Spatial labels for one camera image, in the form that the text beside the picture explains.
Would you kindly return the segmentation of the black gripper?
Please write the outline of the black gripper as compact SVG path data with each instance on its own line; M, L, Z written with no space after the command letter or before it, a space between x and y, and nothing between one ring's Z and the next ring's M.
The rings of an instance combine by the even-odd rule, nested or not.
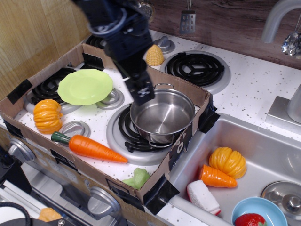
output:
M125 85L137 105L155 97L143 56L152 45L148 19L139 9L92 9L88 13L89 30L107 42L106 53L125 77L142 81L142 87L130 79Z

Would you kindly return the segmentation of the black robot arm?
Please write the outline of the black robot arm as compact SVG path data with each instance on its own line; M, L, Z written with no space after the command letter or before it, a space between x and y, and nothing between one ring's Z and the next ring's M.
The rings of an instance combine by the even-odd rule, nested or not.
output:
M134 0L76 0L88 19L89 31L106 41L105 53L137 105L155 97L143 57L153 45L148 19Z

